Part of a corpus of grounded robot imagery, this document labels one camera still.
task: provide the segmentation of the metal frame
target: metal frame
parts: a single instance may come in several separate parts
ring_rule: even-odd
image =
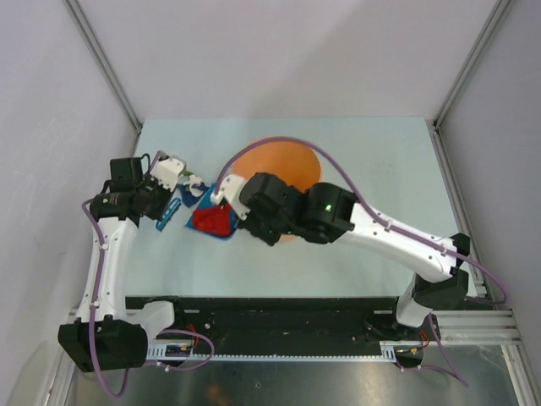
[[[451,90],[447,94],[440,110],[434,118],[436,128],[439,128],[445,121],[447,114],[449,114],[449,111],[456,102],[456,99],[458,99],[459,95],[461,95],[462,90],[475,71],[475,68],[477,68],[479,61],[483,58],[484,53],[488,49],[490,43],[498,32],[501,23],[505,20],[505,17],[511,10],[514,3],[515,0],[498,0],[496,5],[492,8],[490,16],[485,21],[483,29],[473,44],[472,50],[467,55],[466,61],[462,65],[462,68],[458,73]]]
[[[97,40],[96,34],[91,29],[90,23],[83,12],[78,0],[63,0],[68,8],[68,11],[74,19],[74,23],[78,26],[83,39],[89,46],[90,52],[96,59],[98,66],[105,76],[107,83],[111,86],[115,97],[121,103],[121,106],[128,117],[128,120],[134,127],[136,138],[134,144],[137,145],[139,134],[142,127],[140,120],[137,118],[129,99],[123,90],[123,87],[114,73],[114,70],[104,53],[100,42]],[[445,153],[445,147],[441,141],[439,128],[445,121],[449,111],[457,98],[465,88],[473,71],[478,66],[479,61],[484,55],[490,42],[495,36],[502,21],[509,13],[511,6],[515,0],[499,0],[494,6],[490,16],[488,17],[483,29],[481,30],[472,51],[467,56],[462,69],[451,87],[450,92],[438,114],[430,123],[429,132],[434,145],[440,170],[445,181],[445,186],[451,201],[452,210],[455,214],[456,222],[464,233],[473,236],[472,230],[469,227],[466,210],[463,200],[458,189],[456,179],[451,170],[449,158]],[[472,257],[478,259],[478,249],[472,238]],[[480,296],[488,294],[487,288],[484,286],[483,276],[473,270],[473,280],[475,287]],[[464,311],[440,311],[435,312],[439,318],[440,331],[442,342],[445,345],[500,345],[504,354],[505,362],[508,371],[511,375],[511,381],[515,389],[518,403],[524,406],[533,404],[541,404],[541,397],[537,382],[533,378],[531,367],[527,361],[525,349],[522,345],[520,333],[517,329],[514,316],[510,310],[464,310]],[[162,341],[153,342],[150,347],[158,348],[164,345]],[[351,361],[377,360],[391,362],[394,354],[391,354],[391,343],[381,343],[382,356],[378,359],[351,359]],[[217,360],[244,360],[236,357],[223,357]],[[272,357],[265,358],[269,361],[277,361],[282,359],[274,359]],[[52,377],[47,391],[44,394],[41,404],[44,406],[61,406],[66,400],[70,382],[74,374],[73,361],[61,350],[58,351],[57,361],[54,366],[56,374]]]
[[[120,84],[120,80],[118,80],[117,74],[115,74],[115,71],[112,68],[111,63],[109,62],[107,55],[103,51],[103,48],[101,47],[101,44],[98,41],[96,34],[92,30],[90,22],[86,18],[85,12],[81,8],[79,1],[78,0],[63,0],[63,1],[66,4],[69,14],[74,20],[75,25],[77,25],[77,28],[79,28],[79,31],[81,35],[83,36],[83,39],[85,40],[86,45],[90,49],[90,53],[95,58],[98,66],[100,67],[100,70],[103,73],[106,82],[109,84],[113,94],[120,102],[120,106],[122,107],[124,113],[126,114],[126,117],[128,118],[129,122],[132,124],[132,127],[134,127],[135,133],[139,134],[143,125],[141,124],[140,120],[137,118],[137,114],[135,113],[134,108],[129,102],[128,96],[126,95],[124,88]]]

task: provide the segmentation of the red object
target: red object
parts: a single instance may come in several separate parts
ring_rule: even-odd
[[[231,226],[231,206],[214,206],[208,209],[196,209],[192,218],[195,229],[219,237],[233,234]]]

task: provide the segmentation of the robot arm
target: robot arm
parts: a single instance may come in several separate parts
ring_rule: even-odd
[[[355,196],[334,184],[318,183],[302,193],[268,173],[246,180],[229,175],[215,204],[229,203],[239,217],[239,228],[274,245],[283,234],[294,234],[310,243],[336,241],[361,244],[402,263],[417,275],[396,304],[396,320],[418,327],[432,310],[453,309],[467,293],[468,276],[451,255],[390,230],[391,224],[443,245],[445,251],[469,254],[469,238],[457,234],[441,238],[402,224],[378,211],[387,227],[376,222]]]
[[[185,162],[175,156],[156,158],[146,173],[141,158],[113,159],[111,179],[90,202],[90,210],[84,206],[94,226],[89,274],[75,323],[58,331],[58,341],[82,371],[94,370],[90,307],[96,308],[96,348],[102,370],[142,366],[148,341],[174,322],[172,303],[165,301],[128,315],[124,277],[140,218],[161,218],[185,168]]]

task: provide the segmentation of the purple cable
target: purple cable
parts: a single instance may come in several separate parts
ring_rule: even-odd
[[[220,173],[218,174],[218,178],[216,180],[216,187],[214,188],[214,193],[215,194],[218,193],[218,190],[220,189],[221,182],[226,176],[227,169],[229,169],[229,167],[239,157],[241,157],[242,155],[244,155],[248,151],[251,151],[254,148],[257,148],[258,146],[261,146],[261,145],[264,145],[264,144],[269,144],[271,142],[293,142],[293,143],[297,143],[297,144],[301,144],[301,145],[306,145],[306,146],[312,148],[314,151],[319,152],[327,161],[329,161],[331,163],[331,165],[339,172],[339,174],[341,174],[341,176],[346,181],[347,185],[350,187],[353,194],[357,198],[358,203],[363,207],[363,209],[377,223],[379,223],[382,226],[387,227],[387,222],[383,218],[378,216],[378,214],[374,211],[374,209],[372,209],[372,207],[370,207],[369,203],[364,199],[363,195],[358,190],[357,186],[355,186],[355,183],[352,181],[352,179],[349,177],[349,175],[347,175],[346,171],[340,166],[340,164],[331,155],[329,155],[327,152],[325,152],[324,150],[319,148],[316,144],[314,144],[312,142],[309,142],[309,141],[306,141],[306,140],[300,140],[299,138],[286,137],[286,136],[269,137],[269,138],[264,138],[263,140],[257,140],[254,143],[246,146],[241,151],[237,152],[229,161],[227,161],[226,165],[221,169]],[[455,251],[446,251],[446,253],[445,253],[445,248],[443,246],[441,246],[441,245],[439,245],[439,244],[437,244],[437,243],[435,243],[435,242],[433,242],[433,241],[431,241],[429,239],[425,239],[423,237],[420,237],[417,234],[412,233],[412,232],[410,232],[410,231],[408,231],[408,230],[406,230],[404,228],[400,228],[400,227],[397,227],[395,225],[391,225],[390,227],[387,227],[387,228],[394,231],[394,232],[396,232],[396,233],[404,235],[404,236],[406,236],[406,237],[408,237],[410,239],[413,239],[413,240],[415,240],[415,241],[417,241],[417,242],[419,242],[421,244],[428,245],[430,248],[433,248],[434,250],[438,250],[439,252],[441,252],[442,255],[454,256],[455,258],[457,258],[459,260],[462,260],[462,261],[465,261],[466,263],[470,264],[471,266],[474,266],[474,267],[478,268],[484,275],[489,277],[496,284],[496,286],[498,286],[498,288],[500,289],[500,291],[502,293],[502,296],[503,296],[502,299],[498,300],[498,301],[489,301],[489,300],[480,299],[480,298],[467,298],[468,300],[475,301],[475,302],[478,302],[478,303],[482,303],[482,304],[485,304],[485,305],[491,305],[491,304],[492,305],[497,305],[497,304],[501,305],[501,304],[505,303],[505,298],[507,296],[507,292],[506,292],[503,284],[501,283],[501,281],[498,279],[498,277],[494,273],[492,273],[487,267],[485,267],[485,266],[481,265],[480,263],[478,263],[477,261],[472,260],[471,258],[468,258],[465,255],[459,254],[459,253],[457,253]]]
[[[165,155],[165,153],[163,151],[158,151],[156,153],[156,155],[154,156],[154,159],[152,160],[152,163],[150,165],[149,171],[156,165],[156,163],[164,155]],[[102,245],[104,245],[104,243],[105,243],[105,239],[103,237],[103,232],[101,231],[100,225],[97,223],[97,221],[94,219],[94,217],[92,216],[92,214],[90,213],[90,211],[87,208],[87,206],[92,202],[92,200],[93,199],[86,200],[85,202],[83,202],[81,207],[82,207],[83,212],[85,213],[85,215],[90,220],[90,224],[92,224],[92,227],[96,231],[96,235],[98,237],[98,242],[100,244],[100,247],[102,247]],[[118,393],[113,392],[111,390],[111,388],[109,388],[109,386],[107,385],[107,382],[105,380],[103,372],[101,371],[100,361],[98,360],[98,353],[97,353],[97,349],[96,349],[96,331],[95,331],[95,329],[96,329],[96,306],[94,305],[94,303],[98,300],[98,291],[100,289],[101,274],[103,273],[103,264],[104,264],[104,262],[105,262],[105,251],[100,249],[100,255],[98,257],[98,265],[97,265],[97,270],[96,270],[96,279],[94,280],[94,287],[92,289],[92,295],[91,295],[91,298],[90,298],[90,318],[89,318],[89,333],[88,333],[89,347],[90,347],[90,359],[92,360],[92,366],[94,367],[94,372],[96,373],[96,377],[97,377],[98,381],[100,382],[100,385],[101,385],[101,388],[103,389],[103,391],[106,393],[106,395],[109,398],[111,398],[111,399],[119,399],[120,397],[122,397],[122,395],[126,391],[126,387],[128,386],[129,369],[126,369],[126,371],[124,372],[124,378],[123,378],[123,382],[122,382],[122,386],[120,388],[120,391],[118,391]],[[210,358],[212,358],[212,356],[214,355],[214,345],[212,344],[210,339],[205,337],[205,336],[202,336],[202,335],[198,334],[197,337],[203,338],[207,343],[210,344],[210,347],[212,349],[212,353],[211,353],[209,359],[206,359],[201,364],[196,365],[196,367],[199,368],[200,366],[203,366],[204,364],[206,364],[208,362],[208,360],[210,360]],[[191,368],[185,368],[183,370],[192,370],[192,369],[195,369],[195,368],[191,367]]]
[[[188,330],[166,329],[166,330],[163,330],[160,334],[185,334],[187,336],[198,337],[205,340],[209,344],[209,347],[210,347],[209,356],[203,359],[197,365],[187,366],[185,368],[182,368],[178,366],[159,364],[159,366],[163,366],[164,368],[168,368],[169,370],[197,370],[203,365],[207,365],[212,359],[212,357],[214,357],[214,354],[216,353],[216,349],[214,348],[214,343],[210,340],[210,338],[208,338],[207,336],[204,336],[203,334],[199,334],[198,332],[190,332]]]
[[[409,370],[409,371],[435,370],[435,371],[441,372],[443,374],[447,374],[448,376],[451,376],[451,377],[455,378],[456,380],[458,380],[465,387],[469,387],[469,384],[467,383],[467,381],[464,378],[462,378],[462,376],[458,372],[458,369],[455,367],[455,365],[453,364],[453,362],[451,361],[451,359],[447,355],[447,352],[444,350],[443,344],[441,343],[441,340],[438,337],[438,334],[436,333],[434,323],[432,322],[432,314],[427,315],[425,321],[429,323],[430,330],[432,330],[432,335],[434,336],[435,341],[438,343],[438,347],[440,348],[440,352],[443,355],[443,357],[445,358],[445,361],[447,362],[447,364],[451,367],[452,371],[451,370],[446,370],[445,368],[442,368],[441,366],[437,366],[437,365],[420,365],[420,366],[413,366],[413,367],[407,367],[406,368],[406,367],[404,367],[404,366],[402,366],[400,364],[398,359],[396,360],[396,366],[398,366],[398,368],[400,368],[400,371],[404,371],[404,370]]]

